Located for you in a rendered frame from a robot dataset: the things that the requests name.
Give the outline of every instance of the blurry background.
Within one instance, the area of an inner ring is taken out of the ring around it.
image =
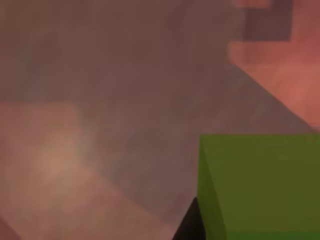
[[[319,126],[319,8],[0,1],[0,239],[171,239],[200,134]]]

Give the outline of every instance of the green cube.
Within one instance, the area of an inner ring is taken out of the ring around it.
[[[320,135],[204,135],[207,240],[320,240]]]

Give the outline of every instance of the cube top face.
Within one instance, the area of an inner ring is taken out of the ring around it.
[[[200,148],[204,157],[199,160],[206,161],[226,232],[319,237],[318,135],[204,135]]]

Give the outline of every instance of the green block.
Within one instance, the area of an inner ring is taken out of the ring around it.
[[[320,240],[320,135],[204,135],[207,240]]]

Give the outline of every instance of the cube side face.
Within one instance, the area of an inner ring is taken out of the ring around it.
[[[197,199],[207,240],[226,240],[226,229],[206,156],[200,143]]]
[[[228,240],[319,237],[318,135],[207,135],[201,143]]]

